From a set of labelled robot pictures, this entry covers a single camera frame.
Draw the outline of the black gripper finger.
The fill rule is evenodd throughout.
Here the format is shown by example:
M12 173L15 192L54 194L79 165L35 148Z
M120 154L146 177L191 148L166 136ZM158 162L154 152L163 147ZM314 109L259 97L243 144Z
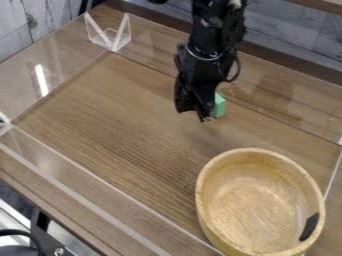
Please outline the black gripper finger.
M191 92L186 88L186 82L182 76L178 76L175 80L174 102L179 113L195 110L194 98Z
M199 120L207 122L214 111L215 103L213 100L195 99L195 111L198 113Z

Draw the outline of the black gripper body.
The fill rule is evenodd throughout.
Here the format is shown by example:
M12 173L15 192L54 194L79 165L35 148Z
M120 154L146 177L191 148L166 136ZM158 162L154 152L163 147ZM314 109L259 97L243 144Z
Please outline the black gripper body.
M233 65L241 65L235 48L223 52L215 58L206 59L191 52L187 44L179 44L175 64L178 76L182 76L186 82L186 88L191 92L194 103L197 98L215 101L218 85L223 81L234 81L241 73L241 71L237 71L233 78L227 78Z

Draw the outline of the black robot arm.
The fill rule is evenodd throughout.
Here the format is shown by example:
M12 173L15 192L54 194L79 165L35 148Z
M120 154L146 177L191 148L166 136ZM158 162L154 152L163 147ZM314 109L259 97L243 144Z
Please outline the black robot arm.
M191 33L175 55L174 102L179 113L195 112L202 122L214 112L217 87L241 74L246 7L247 0L193 0Z

